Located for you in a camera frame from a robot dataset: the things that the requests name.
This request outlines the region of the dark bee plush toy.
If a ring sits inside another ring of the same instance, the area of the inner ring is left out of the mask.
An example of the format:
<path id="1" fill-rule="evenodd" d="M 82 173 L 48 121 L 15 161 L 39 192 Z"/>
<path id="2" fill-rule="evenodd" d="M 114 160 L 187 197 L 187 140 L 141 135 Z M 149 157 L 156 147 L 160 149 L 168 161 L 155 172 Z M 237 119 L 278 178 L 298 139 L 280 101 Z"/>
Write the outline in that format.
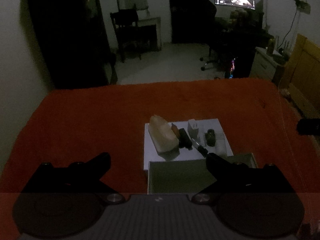
<path id="1" fill-rule="evenodd" d="M 208 129 L 205 133 L 206 144 L 209 147 L 214 147 L 216 143 L 215 131 L 213 129 Z"/>

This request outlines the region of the clear plastic tube case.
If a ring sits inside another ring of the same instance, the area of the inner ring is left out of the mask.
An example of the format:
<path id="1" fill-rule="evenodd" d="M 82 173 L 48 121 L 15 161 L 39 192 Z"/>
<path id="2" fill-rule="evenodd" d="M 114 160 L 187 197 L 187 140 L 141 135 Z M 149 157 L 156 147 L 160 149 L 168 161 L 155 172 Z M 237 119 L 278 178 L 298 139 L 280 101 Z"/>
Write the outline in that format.
<path id="1" fill-rule="evenodd" d="M 206 136 L 205 136 L 205 131 L 204 131 L 204 128 L 202 125 L 199 126 L 199 142 L 200 142 L 200 145 L 203 146 L 203 147 L 206 147 L 207 144 L 206 144 Z"/>

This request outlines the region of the black rectangular case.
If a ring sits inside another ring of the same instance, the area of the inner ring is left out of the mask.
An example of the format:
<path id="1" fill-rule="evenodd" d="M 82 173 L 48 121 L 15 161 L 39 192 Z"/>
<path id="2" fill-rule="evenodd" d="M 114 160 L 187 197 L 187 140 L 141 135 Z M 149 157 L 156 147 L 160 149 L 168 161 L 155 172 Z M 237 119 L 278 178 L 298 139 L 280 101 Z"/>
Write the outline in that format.
<path id="1" fill-rule="evenodd" d="M 192 150 L 193 144 L 192 144 L 187 132 L 185 131 L 185 129 L 180 128 L 178 131 L 179 131 L 179 137 L 178 137 L 179 145 L 178 145 L 178 147 Z"/>

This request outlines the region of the white power adapter plug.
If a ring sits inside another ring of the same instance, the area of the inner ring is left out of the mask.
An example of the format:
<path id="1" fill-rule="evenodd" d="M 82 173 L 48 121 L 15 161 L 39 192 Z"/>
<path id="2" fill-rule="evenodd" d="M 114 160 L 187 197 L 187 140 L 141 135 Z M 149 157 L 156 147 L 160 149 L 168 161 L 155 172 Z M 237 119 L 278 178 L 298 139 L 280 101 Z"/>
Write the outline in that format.
<path id="1" fill-rule="evenodd" d="M 188 120 L 187 130 L 188 130 L 189 136 L 192 139 L 194 139 L 194 140 L 198 139 L 198 137 L 199 137 L 199 127 L 198 127 L 197 121 L 195 119 Z"/>

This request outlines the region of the clear vial black cap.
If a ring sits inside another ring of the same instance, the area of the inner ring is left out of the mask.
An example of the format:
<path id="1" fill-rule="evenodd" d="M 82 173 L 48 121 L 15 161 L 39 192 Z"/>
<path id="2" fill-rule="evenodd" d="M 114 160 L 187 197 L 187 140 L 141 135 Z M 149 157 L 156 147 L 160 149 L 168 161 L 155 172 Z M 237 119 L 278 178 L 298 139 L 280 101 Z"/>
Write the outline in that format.
<path id="1" fill-rule="evenodd" d="M 204 157 L 206 158 L 208 155 L 208 150 L 200 145 L 195 139 L 191 138 L 191 142 L 193 147 Z"/>

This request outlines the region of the brown lip balm tube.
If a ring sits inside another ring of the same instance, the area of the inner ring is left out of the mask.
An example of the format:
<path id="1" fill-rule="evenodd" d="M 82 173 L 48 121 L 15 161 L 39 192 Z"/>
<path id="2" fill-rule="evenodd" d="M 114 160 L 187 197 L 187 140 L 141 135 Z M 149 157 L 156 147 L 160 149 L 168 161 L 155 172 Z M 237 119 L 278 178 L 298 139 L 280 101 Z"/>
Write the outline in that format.
<path id="1" fill-rule="evenodd" d="M 171 129 L 173 131 L 173 133 L 176 135 L 177 138 L 180 137 L 180 132 L 179 132 L 179 129 L 178 127 L 175 125 L 175 124 L 171 124 Z"/>

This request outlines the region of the wooden cabinet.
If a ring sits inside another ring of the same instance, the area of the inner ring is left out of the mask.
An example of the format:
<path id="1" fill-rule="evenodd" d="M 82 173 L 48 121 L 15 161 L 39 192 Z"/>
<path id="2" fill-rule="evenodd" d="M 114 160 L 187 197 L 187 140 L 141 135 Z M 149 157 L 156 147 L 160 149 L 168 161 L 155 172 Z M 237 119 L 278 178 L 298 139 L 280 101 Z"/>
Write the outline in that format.
<path id="1" fill-rule="evenodd" d="M 319 118 L 319 46 L 298 34 L 280 82 L 307 118 Z"/>

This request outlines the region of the white drawer cabinet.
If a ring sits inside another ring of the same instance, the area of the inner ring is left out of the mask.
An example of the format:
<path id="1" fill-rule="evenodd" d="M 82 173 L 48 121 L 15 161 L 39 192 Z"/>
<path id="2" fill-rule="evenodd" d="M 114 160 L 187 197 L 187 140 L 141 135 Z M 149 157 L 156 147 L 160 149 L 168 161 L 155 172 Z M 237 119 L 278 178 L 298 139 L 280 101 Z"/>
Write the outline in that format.
<path id="1" fill-rule="evenodd" d="M 272 81 L 278 84 L 283 77 L 285 67 L 277 63 L 266 49 L 256 47 L 255 57 L 249 77 Z"/>

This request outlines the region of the red table cloth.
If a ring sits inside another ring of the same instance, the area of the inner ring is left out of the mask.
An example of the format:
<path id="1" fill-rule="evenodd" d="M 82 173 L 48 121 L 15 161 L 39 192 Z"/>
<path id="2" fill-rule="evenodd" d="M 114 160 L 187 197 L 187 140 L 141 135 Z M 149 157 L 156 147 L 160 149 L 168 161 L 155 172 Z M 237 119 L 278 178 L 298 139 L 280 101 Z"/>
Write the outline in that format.
<path id="1" fill-rule="evenodd" d="M 12 206 L 41 163 L 65 167 L 111 155 L 103 182 L 123 194 L 146 193 L 144 125 L 217 119 L 234 154 L 277 165 L 319 228 L 319 152 L 296 131 L 298 118 L 276 86 L 262 79 L 222 79 L 56 90 L 19 133 L 1 177 L 1 239 L 17 239 Z"/>

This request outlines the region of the open cardboard box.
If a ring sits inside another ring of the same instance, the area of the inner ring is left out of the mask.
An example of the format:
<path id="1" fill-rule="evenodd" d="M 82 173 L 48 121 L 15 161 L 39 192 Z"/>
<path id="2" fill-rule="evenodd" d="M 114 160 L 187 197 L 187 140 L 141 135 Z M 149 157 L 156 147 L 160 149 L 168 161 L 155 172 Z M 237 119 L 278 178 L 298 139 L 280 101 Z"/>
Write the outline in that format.
<path id="1" fill-rule="evenodd" d="M 149 162 L 148 194 L 195 194 L 215 181 L 204 158 Z"/>

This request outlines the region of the black office chair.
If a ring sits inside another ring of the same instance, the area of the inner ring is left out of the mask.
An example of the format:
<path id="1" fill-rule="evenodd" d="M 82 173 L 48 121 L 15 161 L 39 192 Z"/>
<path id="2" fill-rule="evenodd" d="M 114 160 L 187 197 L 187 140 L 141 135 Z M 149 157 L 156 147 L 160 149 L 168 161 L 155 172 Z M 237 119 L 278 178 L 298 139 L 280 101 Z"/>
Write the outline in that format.
<path id="1" fill-rule="evenodd" d="M 209 54 L 200 58 L 204 62 L 202 71 L 215 69 L 223 72 L 225 79 L 249 77 L 263 25 L 262 0 L 255 10 L 233 8 L 228 18 L 215 18 Z"/>

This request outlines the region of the dark wooden chair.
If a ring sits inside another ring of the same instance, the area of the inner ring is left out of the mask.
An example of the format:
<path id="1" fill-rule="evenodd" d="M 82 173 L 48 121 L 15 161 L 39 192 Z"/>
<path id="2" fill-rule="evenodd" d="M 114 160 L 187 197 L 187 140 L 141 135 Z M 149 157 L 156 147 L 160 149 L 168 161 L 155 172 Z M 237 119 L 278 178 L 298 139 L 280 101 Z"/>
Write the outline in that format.
<path id="1" fill-rule="evenodd" d="M 142 58 L 147 51 L 162 49 L 161 18 L 145 16 L 140 19 L 137 6 L 110 13 L 118 43 L 121 62 L 127 58 Z"/>

